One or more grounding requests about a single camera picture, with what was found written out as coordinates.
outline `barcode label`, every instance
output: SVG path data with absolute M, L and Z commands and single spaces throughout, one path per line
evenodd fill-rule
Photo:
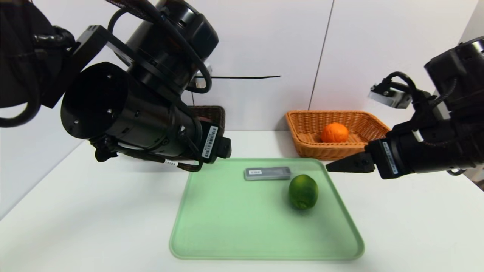
M 249 175 L 262 175 L 262 170 L 249 170 Z
M 218 127 L 211 126 L 209 134 L 207 135 L 207 141 L 205 141 L 205 147 L 202 151 L 202 157 L 210 158 L 210 153 L 212 152 L 213 142 L 215 141 L 215 136 L 217 136 Z
M 168 160 L 168 159 L 165 159 L 164 163 L 167 164 L 167 165 L 178 166 L 178 162 L 174 162 L 174 161 L 171 161 L 171 160 Z
M 395 160 L 393 159 L 392 152 L 390 151 L 390 147 L 388 146 L 387 142 L 383 142 L 383 149 L 385 150 L 385 153 L 387 153 L 388 162 L 390 163 L 390 167 L 392 168 L 393 173 L 395 175 L 398 174 Z

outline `white table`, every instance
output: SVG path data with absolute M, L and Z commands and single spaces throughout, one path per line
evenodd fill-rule
M 233 157 L 295 157 L 289 132 L 227 132 Z M 484 193 L 445 172 L 331 173 L 366 246 L 355 261 L 176 259 L 168 240 L 188 173 L 81 144 L 0 221 L 1 272 L 482 272 Z

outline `green tray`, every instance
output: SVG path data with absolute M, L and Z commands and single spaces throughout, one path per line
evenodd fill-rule
M 316 205 L 291 207 L 290 180 L 246 181 L 252 167 L 288 166 L 319 187 Z M 170 239 L 181 259 L 354 259 L 363 240 L 324 166 L 315 159 L 218 159 L 191 173 Z

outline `brown basket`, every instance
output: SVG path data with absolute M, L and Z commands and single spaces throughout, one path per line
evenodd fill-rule
M 286 114 L 286 120 L 299 156 L 325 161 L 362 152 L 369 141 L 385 137 L 390 130 L 374 115 L 364 111 L 294 110 Z M 321 132 L 331 123 L 340 123 L 348 128 L 347 142 L 321 142 Z
M 225 110 L 221 106 L 188 106 L 194 116 L 205 117 L 225 129 Z

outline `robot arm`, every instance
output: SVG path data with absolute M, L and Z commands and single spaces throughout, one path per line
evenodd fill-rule
M 412 100 L 410 121 L 396 125 L 365 151 L 326 165 L 333 172 L 373 172 L 383 179 L 410 173 L 468 169 L 484 162 L 484 37 L 444 52 L 425 65 L 440 96 L 416 89 L 401 72 L 371 88 L 370 98 L 405 108 Z M 392 82 L 401 77 L 407 85 Z M 450 118 L 443 120 L 437 105 L 444 102 Z
M 218 36 L 205 16 L 183 0 L 107 1 L 121 8 L 108 29 L 89 26 L 77 40 L 28 0 L 0 2 L 0 107 L 27 103 L 19 116 L 0 118 L 0 127 L 22 125 L 64 95 L 62 125 L 88 139 L 100 162 L 123 153 L 196 172 L 229 157 L 223 127 L 194 116 L 181 101 L 185 90 L 207 93 L 212 85 L 204 61 Z M 144 20 L 126 44 L 112 34 L 123 13 Z M 84 69 L 104 46 L 127 71 L 109 62 Z M 203 88 L 190 84 L 197 72 Z M 172 161 L 180 157 L 198 164 Z

